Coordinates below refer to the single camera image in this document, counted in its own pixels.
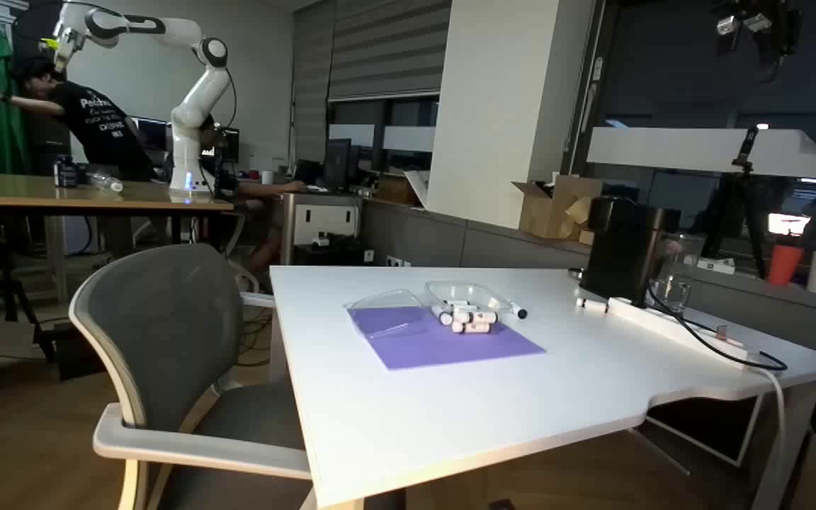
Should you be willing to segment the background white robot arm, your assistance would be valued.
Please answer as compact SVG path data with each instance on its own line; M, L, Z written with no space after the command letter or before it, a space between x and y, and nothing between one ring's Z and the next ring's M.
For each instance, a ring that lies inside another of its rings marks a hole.
M234 83L229 46L187 18L132 14L93 0L65 0L51 32L54 66L65 72L88 43L115 49L126 33L187 49L201 63L198 79L170 111L170 192L207 196L211 181L201 168L198 128Z

